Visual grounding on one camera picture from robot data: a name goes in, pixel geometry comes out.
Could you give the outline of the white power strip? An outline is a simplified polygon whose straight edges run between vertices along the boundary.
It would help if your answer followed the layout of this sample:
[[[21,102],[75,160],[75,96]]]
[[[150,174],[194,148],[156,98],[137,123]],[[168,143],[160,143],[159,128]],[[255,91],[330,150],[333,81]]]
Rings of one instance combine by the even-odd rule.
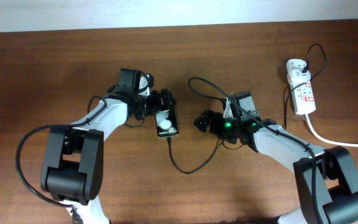
[[[310,114],[316,110],[311,82],[288,81],[293,98],[294,111],[297,115]]]

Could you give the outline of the white USB wall charger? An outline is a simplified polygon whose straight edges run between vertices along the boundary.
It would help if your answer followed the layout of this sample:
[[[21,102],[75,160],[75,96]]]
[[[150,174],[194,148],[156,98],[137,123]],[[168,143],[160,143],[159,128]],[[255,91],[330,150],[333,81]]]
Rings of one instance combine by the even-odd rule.
[[[297,83],[308,82],[311,79],[311,73],[308,69],[304,72],[307,63],[302,59],[290,59],[287,64],[287,80],[289,84],[294,85]]]

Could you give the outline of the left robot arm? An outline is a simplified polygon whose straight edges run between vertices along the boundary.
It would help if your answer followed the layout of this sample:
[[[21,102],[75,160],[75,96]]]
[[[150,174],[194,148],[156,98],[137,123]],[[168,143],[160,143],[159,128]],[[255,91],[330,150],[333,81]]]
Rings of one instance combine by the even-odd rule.
[[[137,120],[173,108],[167,89],[153,91],[154,77],[123,68],[119,82],[98,97],[96,108],[72,124],[50,128],[40,186],[66,206],[73,223],[109,223],[98,194],[103,181],[104,142],[134,116]]]

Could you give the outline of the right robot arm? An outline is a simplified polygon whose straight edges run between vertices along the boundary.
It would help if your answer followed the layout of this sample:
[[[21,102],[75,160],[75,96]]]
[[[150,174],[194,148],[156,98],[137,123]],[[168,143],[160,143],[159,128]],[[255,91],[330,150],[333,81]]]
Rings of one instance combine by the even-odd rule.
[[[271,119],[261,119],[250,92],[221,99],[223,113],[204,111],[194,125],[219,139],[241,142],[271,157],[295,175],[300,207],[274,223],[354,223],[358,221],[358,169],[350,152],[326,149],[288,132]]]

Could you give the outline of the black smartphone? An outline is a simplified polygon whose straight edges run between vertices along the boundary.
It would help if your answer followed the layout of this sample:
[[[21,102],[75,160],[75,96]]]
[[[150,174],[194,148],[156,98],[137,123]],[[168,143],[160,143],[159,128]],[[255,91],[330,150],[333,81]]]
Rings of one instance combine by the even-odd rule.
[[[160,111],[155,115],[157,125],[157,136],[159,138],[169,138],[179,134],[178,119],[175,106],[168,110]]]

